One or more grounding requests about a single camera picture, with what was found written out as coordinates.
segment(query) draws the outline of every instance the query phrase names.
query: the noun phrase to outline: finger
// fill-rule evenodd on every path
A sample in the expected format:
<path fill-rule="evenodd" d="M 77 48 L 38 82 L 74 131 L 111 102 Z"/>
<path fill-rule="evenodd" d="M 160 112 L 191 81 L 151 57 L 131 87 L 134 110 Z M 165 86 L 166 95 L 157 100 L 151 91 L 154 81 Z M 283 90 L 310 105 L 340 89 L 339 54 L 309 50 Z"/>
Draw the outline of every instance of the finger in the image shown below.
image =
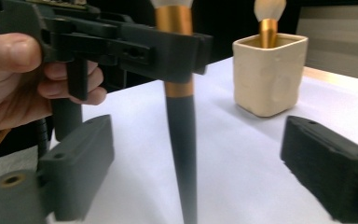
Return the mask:
<path fill-rule="evenodd" d="M 93 91 L 103 83 L 103 72 L 96 67 L 88 78 L 88 92 Z M 42 81 L 38 86 L 39 93 L 48 99 L 59 99 L 69 97 L 67 80 L 50 80 Z"/>
<path fill-rule="evenodd" d="M 100 103 L 102 103 L 104 101 L 104 99 L 106 98 L 106 89 L 102 88 L 102 87 L 97 87 L 94 90 L 90 91 L 88 93 L 87 96 L 87 100 L 86 101 L 80 101 L 78 99 L 76 99 L 75 97 L 70 97 L 71 101 L 77 104 L 82 104 L 82 105 L 99 105 Z"/>
<path fill-rule="evenodd" d="M 94 69 L 98 66 L 97 63 L 87 62 L 88 72 L 87 74 L 92 73 Z M 66 63 L 47 63 L 45 65 L 45 75 L 51 80 L 65 80 L 67 79 L 66 75 Z"/>
<path fill-rule="evenodd" d="M 41 49 L 32 37 L 24 34 L 0 35 L 0 81 L 13 73 L 30 72 L 41 61 Z"/>

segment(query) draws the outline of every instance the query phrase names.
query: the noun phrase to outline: ceramic cup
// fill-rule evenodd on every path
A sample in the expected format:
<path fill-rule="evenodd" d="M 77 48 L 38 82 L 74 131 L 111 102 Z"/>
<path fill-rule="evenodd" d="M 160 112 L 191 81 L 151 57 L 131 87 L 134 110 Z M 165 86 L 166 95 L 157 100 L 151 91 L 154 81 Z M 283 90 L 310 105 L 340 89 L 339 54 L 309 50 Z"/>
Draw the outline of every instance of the ceramic cup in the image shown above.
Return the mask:
<path fill-rule="evenodd" d="M 261 49 L 259 35 L 233 43 L 234 100 L 258 117 L 293 107 L 307 55 L 308 39 L 277 34 L 277 47 Z"/>

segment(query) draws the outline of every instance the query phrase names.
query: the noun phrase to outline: black brush handle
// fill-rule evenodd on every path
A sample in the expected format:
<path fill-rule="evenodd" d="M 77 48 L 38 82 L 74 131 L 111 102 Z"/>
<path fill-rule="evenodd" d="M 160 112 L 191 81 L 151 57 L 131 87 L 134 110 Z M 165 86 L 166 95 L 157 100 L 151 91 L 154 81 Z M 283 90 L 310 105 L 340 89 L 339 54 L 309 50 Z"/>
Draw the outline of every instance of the black brush handle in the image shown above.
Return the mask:
<path fill-rule="evenodd" d="M 186 224 L 197 223 L 197 142 L 194 96 L 166 97 L 176 178 Z"/>

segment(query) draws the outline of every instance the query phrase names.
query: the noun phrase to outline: brush bristles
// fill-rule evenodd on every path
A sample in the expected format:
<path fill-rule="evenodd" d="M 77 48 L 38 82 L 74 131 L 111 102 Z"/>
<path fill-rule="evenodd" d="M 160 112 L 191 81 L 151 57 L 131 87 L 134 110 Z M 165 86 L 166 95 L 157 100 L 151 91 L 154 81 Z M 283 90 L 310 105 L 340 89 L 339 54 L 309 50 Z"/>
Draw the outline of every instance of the brush bristles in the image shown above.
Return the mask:
<path fill-rule="evenodd" d="M 285 7 L 285 0 L 255 0 L 255 16 L 258 21 L 265 19 L 278 21 Z"/>
<path fill-rule="evenodd" d="M 166 6 L 185 6 L 191 7 L 193 0 L 150 0 L 154 8 Z"/>

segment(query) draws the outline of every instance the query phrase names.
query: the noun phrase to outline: screw hole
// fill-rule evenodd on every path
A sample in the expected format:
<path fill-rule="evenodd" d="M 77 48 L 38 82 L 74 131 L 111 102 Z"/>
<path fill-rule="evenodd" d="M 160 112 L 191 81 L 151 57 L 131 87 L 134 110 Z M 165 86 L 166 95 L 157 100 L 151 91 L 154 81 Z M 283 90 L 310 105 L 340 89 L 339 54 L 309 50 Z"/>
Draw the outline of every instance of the screw hole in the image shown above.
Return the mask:
<path fill-rule="evenodd" d="M 62 159 L 64 157 L 65 157 L 65 154 L 63 154 L 63 153 L 58 153 L 58 154 L 54 155 L 54 159 L 57 159 L 57 160 Z"/>
<path fill-rule="evenodd" d="M 342 152 L 342 150 L 341 149 L 339 149 L 339 148 L 336 148 L 336 147 L 329 147 L 329 149 L 331 150 L 331 151 L 333 151 L 333 152 Z"/>
<path fill-rule="evenodd" d="M 0 187 L 11 188 L 20 184 L 24 179 L 25 179 L 25 175 L 23 174 L 10 175 L 0 182 Z"/>
<path fill-rule="evenodd" d="M 123 49 L 123 54 L 127 57 L 137 59 L 139 57 L 143 57 L 143 53 L 138 49 Z"/>

